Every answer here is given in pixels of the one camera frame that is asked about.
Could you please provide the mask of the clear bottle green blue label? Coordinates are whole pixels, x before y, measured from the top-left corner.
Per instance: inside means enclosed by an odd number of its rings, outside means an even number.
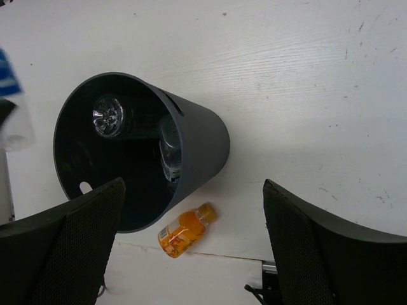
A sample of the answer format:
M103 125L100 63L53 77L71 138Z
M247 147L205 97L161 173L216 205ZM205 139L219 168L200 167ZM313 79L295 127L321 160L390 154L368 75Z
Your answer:
M171 115L160 120L158 134L164 176L169 182L178 183L181 173L181 142Z

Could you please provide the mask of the orange juice bottle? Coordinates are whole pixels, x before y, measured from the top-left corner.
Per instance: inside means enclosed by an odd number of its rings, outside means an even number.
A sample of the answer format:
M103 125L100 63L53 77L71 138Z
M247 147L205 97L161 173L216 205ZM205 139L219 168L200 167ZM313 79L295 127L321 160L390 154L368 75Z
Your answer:
M210 203L182 213L158 233L162 250L171 258L178 258L198 243L207 228L217 220L217 213Z

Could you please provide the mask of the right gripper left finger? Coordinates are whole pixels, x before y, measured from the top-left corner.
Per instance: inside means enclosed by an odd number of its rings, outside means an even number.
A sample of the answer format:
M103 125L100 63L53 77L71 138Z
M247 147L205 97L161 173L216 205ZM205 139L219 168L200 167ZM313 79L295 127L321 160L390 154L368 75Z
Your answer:
M1 225L1 304L95 304L124 201L117 178Z

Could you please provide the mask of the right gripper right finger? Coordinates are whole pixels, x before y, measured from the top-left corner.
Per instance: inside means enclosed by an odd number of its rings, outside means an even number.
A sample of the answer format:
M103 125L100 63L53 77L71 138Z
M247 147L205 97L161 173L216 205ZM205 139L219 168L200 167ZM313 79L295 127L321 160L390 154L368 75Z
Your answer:
M345 220L270 179L263 208L284 304L406 304L406 237Z

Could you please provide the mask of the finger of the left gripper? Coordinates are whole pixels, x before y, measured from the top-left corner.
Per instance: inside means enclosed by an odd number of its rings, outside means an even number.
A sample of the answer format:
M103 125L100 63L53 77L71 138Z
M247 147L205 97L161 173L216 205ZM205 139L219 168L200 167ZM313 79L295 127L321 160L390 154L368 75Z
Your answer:
M0 100L0 128L3 129L10 116L16 111L18 105L14 102L2 98Z

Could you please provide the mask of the clear bottle without label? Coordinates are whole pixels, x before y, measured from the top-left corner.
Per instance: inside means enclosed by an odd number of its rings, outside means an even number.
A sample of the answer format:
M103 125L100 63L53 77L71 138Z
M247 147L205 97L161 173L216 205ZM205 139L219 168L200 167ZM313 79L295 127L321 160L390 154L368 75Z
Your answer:
M99 136L105 139L116 138L125 123L123 105L112 95L99 97L92 107L92 123Z

